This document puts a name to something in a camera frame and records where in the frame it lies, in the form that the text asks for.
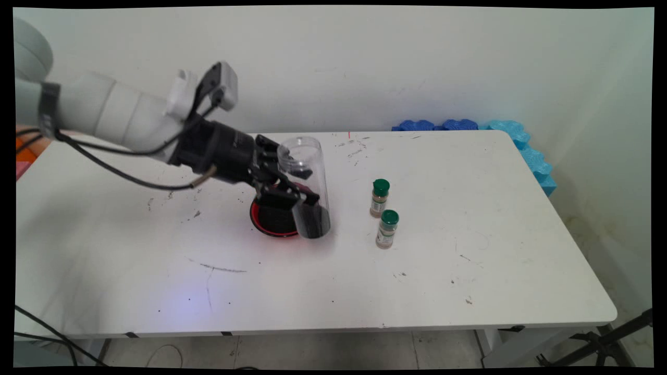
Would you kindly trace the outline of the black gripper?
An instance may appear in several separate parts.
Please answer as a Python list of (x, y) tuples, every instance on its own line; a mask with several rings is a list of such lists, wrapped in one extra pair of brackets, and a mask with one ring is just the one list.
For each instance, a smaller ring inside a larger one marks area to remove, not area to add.
[(264, 135), (253, 137), (223, 123), (197, 118), (187, 124), (169, 163), (187, 166), (200, 175), (214, 167), (215, 180), (253, 185), (260, 206), (291, 210), (297, 204), (318, 204), (320, 195), (298, 182), (311, 174), (281, 173), (278, 147), (279, 143)]

